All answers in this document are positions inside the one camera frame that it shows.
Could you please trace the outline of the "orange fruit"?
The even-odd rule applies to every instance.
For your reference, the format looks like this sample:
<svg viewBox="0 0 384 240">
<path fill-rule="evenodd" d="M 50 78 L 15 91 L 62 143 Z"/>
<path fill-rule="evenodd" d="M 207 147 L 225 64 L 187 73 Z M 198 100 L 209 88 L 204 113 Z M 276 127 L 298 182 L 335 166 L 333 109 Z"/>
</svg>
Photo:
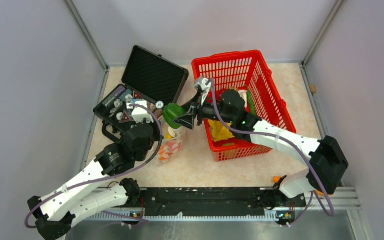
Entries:
<svg viewBox="0 0 384 240">
<path fill-rule="evenodd" d="M 167 142 L 163 144 L 157 154 L 157 159 L 162 163 L 171 160 L 183 147 L 182 143 Z"/>
</svg>

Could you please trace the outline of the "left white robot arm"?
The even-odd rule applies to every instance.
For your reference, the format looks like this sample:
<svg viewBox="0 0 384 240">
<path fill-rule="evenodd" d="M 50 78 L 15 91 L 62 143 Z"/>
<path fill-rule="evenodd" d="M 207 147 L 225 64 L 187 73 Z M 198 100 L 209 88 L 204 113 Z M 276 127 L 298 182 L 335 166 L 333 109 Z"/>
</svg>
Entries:
<svg viewBox="0 0 384 240">
<path fill-rule="evenodd" d="M 28 229 L 35 229 L 45 240 L 60 240 L 85 219 L 116 206 L 134 207 L 140 202 L 141 190 L 136 180 L 124 178 L 119 184 L 93 194 L 103 184 L 136 172 L 156 156 L 149 150 L 163 136 L 159 120 L 133 125 L 121 141 L 106 146 L 81 172 L 60 188 L 45 196 L 27 201 L 29 213 L 24 219 Z"/>
</svg>

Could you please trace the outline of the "clear zip top bag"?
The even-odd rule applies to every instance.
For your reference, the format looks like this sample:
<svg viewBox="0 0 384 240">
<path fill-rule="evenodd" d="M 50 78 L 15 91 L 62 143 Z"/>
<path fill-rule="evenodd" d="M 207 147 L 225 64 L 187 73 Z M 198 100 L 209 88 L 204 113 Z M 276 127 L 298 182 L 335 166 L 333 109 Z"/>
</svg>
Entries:
<svg viewBox="0 0 384 240">
<path fill-rule="evenodd" d="M 160 163 L 167 163 L 173 160 L 177 153 L 182 150 L 186 128 L 181 126 L 177 129 L 172 128 L 164 119 L 159 118 L 163 130 L 164 139 L 155 157 Z"/>
</svg>

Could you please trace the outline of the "white mushroom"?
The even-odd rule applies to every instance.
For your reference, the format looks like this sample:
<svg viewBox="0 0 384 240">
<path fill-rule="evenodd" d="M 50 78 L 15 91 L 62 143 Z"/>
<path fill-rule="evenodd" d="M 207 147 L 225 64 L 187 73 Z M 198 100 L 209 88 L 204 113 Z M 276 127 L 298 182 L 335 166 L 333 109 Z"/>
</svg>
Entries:
<svg viewBox="0 0 384 240">
<path fill-rule="evenodd" d="M 180 138 L 183 136 L 185 132 L 185 128 L 184 127 L 180 127 L 180 128 L 172 128 L 172 127 L 168 127 L 167 129 L 167 133 L 165 135 L 165 137 L 167 139 L 175 139 L 175 138 Z"/>
</svg>

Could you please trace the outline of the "green bell pepper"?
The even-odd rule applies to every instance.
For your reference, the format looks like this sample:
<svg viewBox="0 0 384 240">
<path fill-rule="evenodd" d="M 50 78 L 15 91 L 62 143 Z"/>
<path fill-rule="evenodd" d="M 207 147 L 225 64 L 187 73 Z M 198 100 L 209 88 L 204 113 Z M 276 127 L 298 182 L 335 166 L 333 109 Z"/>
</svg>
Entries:
<svg viewBox="0 0 384 240">
<path fill-rule="evenodd" d="M 172 129 L 179 129 L 180 127 L 189 128 L 190 125 L 188 123 L 185 125 L 184 123 L 178 124 L 174 122 L 176 118 L 181 117 L 186 113 L 187 110 L 177 103 L 169 103 L 163 109 L 163 118 Z"/>
</svg>

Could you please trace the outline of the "napa cabbage toy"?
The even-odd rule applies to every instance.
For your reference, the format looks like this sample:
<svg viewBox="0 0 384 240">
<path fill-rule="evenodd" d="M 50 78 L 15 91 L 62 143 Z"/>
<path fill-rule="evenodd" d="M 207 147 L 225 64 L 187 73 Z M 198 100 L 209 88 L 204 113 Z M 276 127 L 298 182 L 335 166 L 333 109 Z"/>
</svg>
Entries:
<svg viewBox="0 0 384 240">
<path fill-rule="evenodd" d="M 220 121 L 208 120 L 210 134 L 214 142 L 225 141 L 234 138 L 234 135 Z"/>
</svg>

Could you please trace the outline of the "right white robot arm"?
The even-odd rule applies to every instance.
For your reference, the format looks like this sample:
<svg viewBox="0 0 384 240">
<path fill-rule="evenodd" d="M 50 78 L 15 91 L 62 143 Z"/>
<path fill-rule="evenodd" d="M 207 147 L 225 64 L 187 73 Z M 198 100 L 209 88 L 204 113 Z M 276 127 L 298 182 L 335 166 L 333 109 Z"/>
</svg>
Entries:
<svg viewBox="0 0 384 240">
<path fill-rule="evenodd" d="M 271 148 L 307 165 L 307 170 L 281 178 L 273 192 L 273 200 L 279 206 L 287 206 L 294 197 L 307 192 L 334 194 L 349 167 L 334 137 L 315 139 L 275 126 L 248 112 L 244 99 L 235 90 L 226 90 L 215 102 L 209 102 L 199 90 L 180 107 L 172 122 L 192 130 L 204 119 L 228 123 L 228 129 L 237 139 Z"/>
</svg>

